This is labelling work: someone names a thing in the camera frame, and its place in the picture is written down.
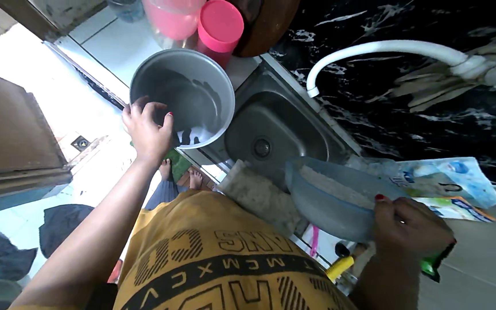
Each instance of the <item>stainless steel sink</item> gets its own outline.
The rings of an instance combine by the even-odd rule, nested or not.
[[[225,134],[199,149],[228,172],[237,159],[287,191],[284,164],[309,156],[344,163],[348,148],[270,66],[262,62],[235,93],[235,116]]]

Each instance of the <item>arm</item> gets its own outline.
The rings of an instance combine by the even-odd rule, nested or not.
[[[359,310],[416,310],[420,260],[443,251],[455,240],[453,233],[424,204],[376,198],[376,255],[349,298]]]
[[[152,115],[166,105],[143,97],[122,117],[137,158],[86,219],[49,257],[12,306],[76,306],[83,308],[95,286],[106,283],[126,245],[150,180],[170,145],[173,116],[156,125]]]

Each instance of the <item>brown round board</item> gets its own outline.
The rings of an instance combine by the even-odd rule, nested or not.
[[[262,0],[259,16],[252,24],[245,20],[243,35],[232,54],[255,57],[266,53],[284,35],[299,4],[300,0]]]

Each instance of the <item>wooden door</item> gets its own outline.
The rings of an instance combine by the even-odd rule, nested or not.
[[[66,164],[34,96],[0,78],[0,210],[69,183]]]

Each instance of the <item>clear plastic jug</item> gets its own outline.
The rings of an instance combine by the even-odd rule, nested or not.
[[[192,49],[200,9],[206,0],[143,0],[143,7],[151,23],[156,42],[162,49],[183,47]]]

